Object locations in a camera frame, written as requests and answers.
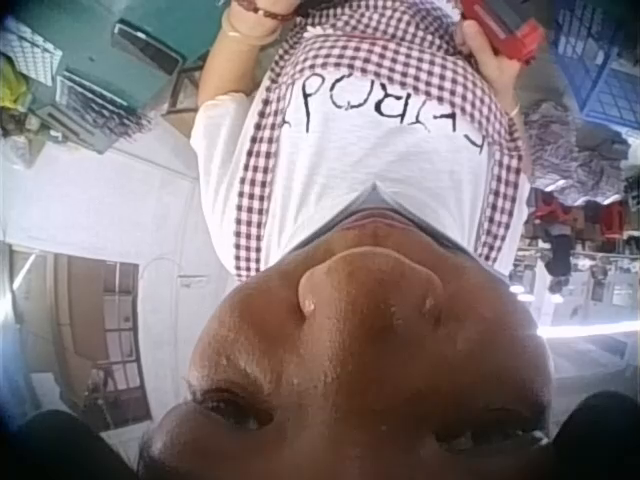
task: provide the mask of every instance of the wire basket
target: wire basket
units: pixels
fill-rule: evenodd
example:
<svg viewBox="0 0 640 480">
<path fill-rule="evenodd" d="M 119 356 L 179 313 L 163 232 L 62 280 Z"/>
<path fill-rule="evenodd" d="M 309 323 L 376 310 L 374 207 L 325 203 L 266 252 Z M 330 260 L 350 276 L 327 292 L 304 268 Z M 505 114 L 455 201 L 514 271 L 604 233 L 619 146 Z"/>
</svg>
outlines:
<svg viewBox="0 0 640 480">
<path fill-rule="evenodd" d="M 553 50 L 582 116 L 640 130 L 640 67 L 620 58 L 620 26 L 588 1 L 555 4 Z"/>
</svg>

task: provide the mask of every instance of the bracelet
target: bracelet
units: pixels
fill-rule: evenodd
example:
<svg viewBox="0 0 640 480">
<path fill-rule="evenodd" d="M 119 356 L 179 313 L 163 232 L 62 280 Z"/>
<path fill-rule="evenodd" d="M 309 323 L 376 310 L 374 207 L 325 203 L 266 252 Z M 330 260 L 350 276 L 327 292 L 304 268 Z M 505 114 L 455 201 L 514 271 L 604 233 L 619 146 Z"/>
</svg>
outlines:
<svg viewBox="0 0 640 480">
<path fill-rule="evenodd" d="M 286 15 L 282 15 L 280 13 L 270 12 L 269 10 L 265 10 L 264 8 L 258 7 L 256 5 L 256 0 L 233 0 L 236 4 L 242 7 L 247 12 L 255 13 L 256 15 L 260 15 L 265 18 L 270 18 L 271 20 L 276 20 L 281 23 L 288 22 L 289 20 L 293 20 L 296 18 L 296 10 L 291 13 L 287 13 Z"/>
<path fill-rule="evenodd" d="M 511 112 L 509 114 L 510 118 L 515 118 L 516 115 L 518 115 L 520 113 L 520 103 L 518 103 L 518 106 L 516 108 L 513 109 L 513 112 Z"/>
<path fill-rule="evenodd" d="M 266 37 L 253 37 L 251 35 L 245 35 L 244 33 L 240 33 L 238 29 L 233 26 L 231 20 L 229 19 L 229 9 L 226 9 L 222 14 L 222 31 L 229 37 L 234 38 L 244 43 L 245 45 L 262 47 L 264 45 L 269 45 L 270 43 L 273 43 L 278 39 L 278 37 L 280 36 L 280 32 L 282 31 L 282 26 L 279 26 L 275 32 L 267 35 Z"/>
</svg>

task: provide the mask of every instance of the checkered apron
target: checkered apron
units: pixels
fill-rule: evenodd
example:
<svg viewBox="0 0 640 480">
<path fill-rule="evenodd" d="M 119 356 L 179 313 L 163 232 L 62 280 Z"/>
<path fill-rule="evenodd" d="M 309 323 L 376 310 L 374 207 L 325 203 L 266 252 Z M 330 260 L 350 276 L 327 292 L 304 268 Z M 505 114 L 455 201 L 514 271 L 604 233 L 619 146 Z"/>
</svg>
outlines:
<svg viewBox="0 0 640 480">
<path fill-rule="evenodd" d="M 495 263 L 515 209 L 522 142 L 489 86 L 460 57 L 453 27 L 451 17 L 429 0 L 349 0 L 296 20 L 267 74 L 240 179 L 234 239 L 240 281 L 260 271 L 287 91 L 327 71 L 375 79 L 448 105 L 482 134 L 490 181 L 475 253 Z"/>
</svg>

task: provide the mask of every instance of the shirt sleeve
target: shirt sleeve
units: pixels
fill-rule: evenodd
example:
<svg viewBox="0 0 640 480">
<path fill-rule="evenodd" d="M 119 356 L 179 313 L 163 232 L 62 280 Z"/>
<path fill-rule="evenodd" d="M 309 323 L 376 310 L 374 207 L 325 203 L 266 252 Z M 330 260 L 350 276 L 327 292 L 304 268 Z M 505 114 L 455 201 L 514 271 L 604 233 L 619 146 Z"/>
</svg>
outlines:
<svg viewBox="0 0 640 480">
<path fill-rule="evenodd" d="M 513 262 L 516 258 L 520 237 L 524 230 L 524 223 L 529 216 L 527 208 L 527 198 L 531 191 L 531 183 L 524 174 L 520 174 L 520 188 L 518 189 L 518 197 L 513 212 L 513 219 L 507 232 L 507 238 L 502 245 L 502 250 L 498 255 L 498 259 L 494 264 L 494 268 L 504 275 L 508 275 L 513 269 Z"/>
<path fill-rule="evenodd" d="M 211 100 L 200 107 L 191 133 L 204 218 L 220 261 L 232 273 L 235 210 L 246 151 L 242 133 L 251 103 L 239 93 Z"/>
</svg>

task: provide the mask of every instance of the red handheld object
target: red handheld object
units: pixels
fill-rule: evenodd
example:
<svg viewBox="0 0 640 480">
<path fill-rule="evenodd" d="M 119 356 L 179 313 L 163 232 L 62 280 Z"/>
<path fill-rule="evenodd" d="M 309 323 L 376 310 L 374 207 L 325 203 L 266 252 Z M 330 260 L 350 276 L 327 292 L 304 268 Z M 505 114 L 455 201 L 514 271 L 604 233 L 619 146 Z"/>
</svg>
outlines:
<svg viewBox="0 0 640 480">
<path fill-rule="evenodd" d="M 463 16 L 480 24 L 505 57 L 530 63 L 544 40 L 544 28 L 518 0 L 462 0 Z"/>
</svg>

